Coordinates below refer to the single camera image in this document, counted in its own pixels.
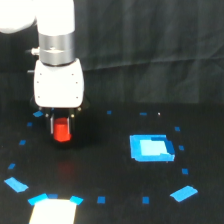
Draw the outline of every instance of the blue tape marker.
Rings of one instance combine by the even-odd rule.
[[[12,169],[15,167],[15,165],[16,165],[16,164],[11,163],[11,164],[9,165],[8,169],[9,169],[9,170],[12,170]]]
[[[188,169],[182,169],[182,174],[188,175]]]
[[[27,123],[27,127],[32,127],[33,126],[33,123],[32,122],[28,122]]]
[[[21,140],[19,145],[25,145],[26,144],[26,140]]]
[[[47,197],[49,199],[57,199],[58,198],[58,195],[57,194],[48,194]]]
[[[37,111],[36,113],[33,113],[35,117],[41,117],[43,113],[41,111]]]
[[[184,199],[189,198],[190,196],[192,196],[196,193],[198,193],[198,191],[196,189],[194,189],[193,187],[190,187],[190,186],[186,186],[186,187],[174,192],[170,196],[173,197],[176,201],[181,202]]]
[[[149,197],[143,197],[142,204],[149,204]]]
[[[180,128],[179,127],[175,127],[175,131],[180,131]]]
[[[147,113],[140,113],[140,116],[147,116]]]
[[[43,200],[46,200],[46,199],[48,199],[47,195],[46,194],[41,194],[41,195],[38,195],[34,198],[29,199],[28,202],[33,206],[37,202],[43,201]]]
[[[8,184],[17,193],[23,192],[23,191],[25,191],[28,188],[27,185],[20,183],[14,177],[11,177],[11,178],[5,180],[4,182],[6,184]]]
[[[183,145],[179,145],[179,149],[180,149],[181,151],[184,151],[184,146],[183,146]]]
[[[70,201],[77,204],[77,205],[80,205],[82,202],[83,202],[83,199],[82,198],[78,198],[78,197],[75,197],[75,196],[72,196],[70,198]]]
[[[97,204],[105,204],[105,197],[103,196],[99,196],[98,199],[97,199]]]

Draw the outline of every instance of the black table surface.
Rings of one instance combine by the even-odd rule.
[[[50,141],[43,117],[33,112],[18,102],[1,116],[0,223],[29,223],[33,207],[27,200],[43,193],[83,198],[75,224],[224,223],[222,105],[94,105],[76,118],[69,148]],[[129,136],[138,134],[167,135],[175,161],[132,159]],[[20,140],[26,144],[19,146]],[[11,163],[16,166],[8,170]],[[16,193],[4,183],[10,177],[29,188]],[[170,197],[185,186],[198,193],[182,202]],[[105,196],[106,203],[97,204],[98,196]],[[144,196],[149,204],[142,204]]]

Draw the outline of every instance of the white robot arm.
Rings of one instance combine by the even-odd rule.
[[[84,97],[83,72],[75,57],[74,7],[73,0],[0,0],[0,32],[15,33],[37,23],[39,48],[31,51],[39,56],[34,72],[36,104],[48,112],[67,108],[72,118]]]

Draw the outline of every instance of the red object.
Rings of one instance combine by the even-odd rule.
[[[67,118],[58,118],[54,121],[54,139],[58,142],[70,141],[72,135],[68,131]]]

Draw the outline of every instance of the blue tape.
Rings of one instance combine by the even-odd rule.
[[[175,127],[175,131],[180,131],[180,128],[179,127]]]
[[[149,197],[143,197],[142,204],[149,204]]]
[[[47,197],[49,199],[57,199],[58,198],[58,195],[57,194],[48,194]]]
[[[9,165],[8,169],[9,169],[9,170],[12,170],[12,169],[15,167],[15,165],[16,165],[16,164],[11,163],[11,164]]]
[[[75,196],[72,196],[70,198],[70,201],[77,204],[77,205],[80,205],[82,202],[83,202],[83,199],[82,198],[78,198],[78,197],[75,197]]]
[[[23,192],[23,191],[25,191],[28,188],[27,185],[20,183],[14,177],[11,177],[11,178],[5,180],[4,182],[6,184],[8,184],[17,193]]]
[[[32,127],[33,126],[33,123],[32,122],[28,122],[27,123],[27,127]]]
[[[190,187],[190,186],[186,186],[186,187],[174,192],[170,196],[173,197],[176,201],[181,202],[196,193],[198,193],[198,191],[196,189],[194,189],[193,187]]]
[[[37,111],[36,113],[33,113],[35,117],[41,117],[43,113],[41,111]]]
[[[97,199],[97,204],[105,204],[105,197],[103,196],[99,196],[98,199]]]
[[[188,175],[188,169],[182,169],[182,174]]]
[[[143,156],[141,152],[141,140],[164,141],[169,154],[158,156]],[[166,135],[132,135],[130,136],[131,158],[138,162],[152,161],[174,161],[175,151],[171,141],[166,139]]]
[[[184,151],[184,146],[183,146],[183,145],[179,145],[179,149],[180,149],[181,151]]]
[[[19,142],[19,145],[25,145],[26,144],[26,140],[21,140],[20,142]]]
[[[47,195],[46,194],[41,194],[41,195],[38,195],[34,198],[29,199],[28,202],[33,206],[37,202],[40,202],[40,201],[43,201],[43,200],[46,200],[46,199],[48,199]]]
[[[140,113],[141,116],[147,116],[147,113]]]

